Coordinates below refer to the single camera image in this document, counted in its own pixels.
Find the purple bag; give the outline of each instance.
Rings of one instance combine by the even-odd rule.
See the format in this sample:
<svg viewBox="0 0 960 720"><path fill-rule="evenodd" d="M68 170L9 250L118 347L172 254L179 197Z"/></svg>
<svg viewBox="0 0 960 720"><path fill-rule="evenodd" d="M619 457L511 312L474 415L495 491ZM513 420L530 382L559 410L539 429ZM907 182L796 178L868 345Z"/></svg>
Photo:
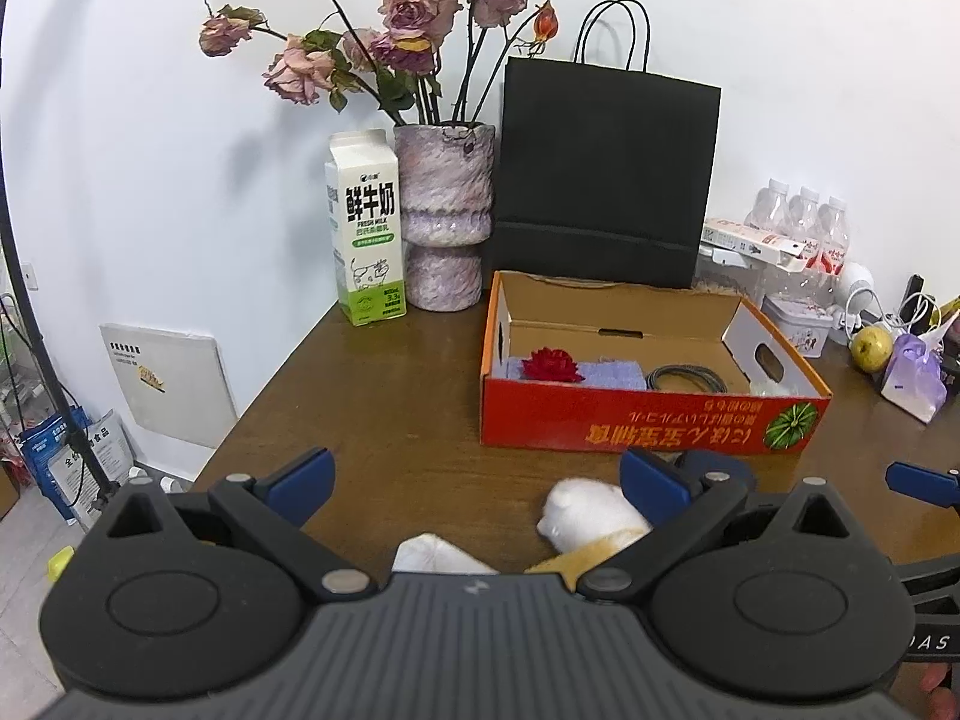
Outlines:
<svg viewBox="0 0 960 720"><path fill-rule="evenodd" d="M917 336L904 333L894 341L894 352L883 378L883 396L930 422L947 401L947 388L940 380L940 360Z"/></svg>

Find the floor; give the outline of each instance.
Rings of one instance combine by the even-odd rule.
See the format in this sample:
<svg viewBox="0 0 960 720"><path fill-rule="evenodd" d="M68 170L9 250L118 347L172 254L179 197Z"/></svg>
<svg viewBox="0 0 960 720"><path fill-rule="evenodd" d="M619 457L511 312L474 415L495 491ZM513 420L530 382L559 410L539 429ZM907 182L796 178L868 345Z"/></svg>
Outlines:
<svg viewBox="0 0 960 720"><path fill-rule="evenodd" d="M36 488L0 520L0 717L29 720L62 693L37 615L50 589L47 560L83 538Z"/></svg>

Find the milk carton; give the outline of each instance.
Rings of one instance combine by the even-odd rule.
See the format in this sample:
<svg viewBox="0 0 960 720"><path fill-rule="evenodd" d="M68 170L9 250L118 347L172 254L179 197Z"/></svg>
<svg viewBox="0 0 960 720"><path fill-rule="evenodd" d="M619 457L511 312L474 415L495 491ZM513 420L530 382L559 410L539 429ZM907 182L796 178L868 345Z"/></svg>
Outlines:
<svg viewBox="0 0 960 720"><path fill-rule="evenodd" d="M382 129L330 138L326 196L340 306L354 325L402 317L400 174Z"/></svg>

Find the flower vase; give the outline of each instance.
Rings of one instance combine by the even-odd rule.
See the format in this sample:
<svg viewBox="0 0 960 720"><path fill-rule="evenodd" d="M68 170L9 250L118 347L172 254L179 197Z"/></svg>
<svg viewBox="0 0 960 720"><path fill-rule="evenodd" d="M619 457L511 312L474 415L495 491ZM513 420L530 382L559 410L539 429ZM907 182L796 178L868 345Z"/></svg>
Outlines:
<svg viewBox="0 0 960 720"><path fill-rule="evenodd" d="M480 300L481 242L493 204L491 124L396 127L407 299L426 311Z"/></svg>

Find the human hand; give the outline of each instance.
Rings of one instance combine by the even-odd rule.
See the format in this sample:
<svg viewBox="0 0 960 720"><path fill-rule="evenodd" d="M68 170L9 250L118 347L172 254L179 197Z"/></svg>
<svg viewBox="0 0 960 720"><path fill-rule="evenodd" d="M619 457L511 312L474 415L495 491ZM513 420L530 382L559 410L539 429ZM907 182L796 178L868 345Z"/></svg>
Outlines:
<svg viewBox="0 0 960 720"><path fill-rule="evenodd" d="M920 678L920 690L929 694L926 717L928 720L957 720L960 703L950 688L940 683L949 674L949 664L930 664Z"/></svg>

